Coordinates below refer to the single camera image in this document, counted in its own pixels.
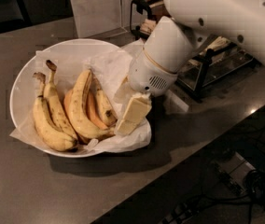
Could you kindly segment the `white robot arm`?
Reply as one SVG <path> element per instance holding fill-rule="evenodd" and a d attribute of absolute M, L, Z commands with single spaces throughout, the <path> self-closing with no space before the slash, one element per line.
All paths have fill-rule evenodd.
<path fill-rule="evenodd" d="M 178 71 L 201 46 L 198 39 L 221 35 L 265 65 L 265 0 L 163 0 L 161 17 L 123 84 L 130 100 L 116 133 L 128 135 L 145 119 L 151 96 L 167 92 Z"/>

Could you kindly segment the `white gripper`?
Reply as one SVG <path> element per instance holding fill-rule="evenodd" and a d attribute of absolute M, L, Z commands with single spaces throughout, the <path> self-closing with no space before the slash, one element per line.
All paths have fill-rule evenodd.
<path fill-rule="evenodd" d="M 146 116 L 152 108 L 152 103 L 150 95 L 145 93 L 155 97 L 161 96 L 176 79 L 177 74 L 166 71 L 142 49 L 132 60 L 128 76 L 122 80 L 114 95 L 114 101 L 121 104 L 115 128 L 116 135 L 148 135 L 150 126 Z"/>

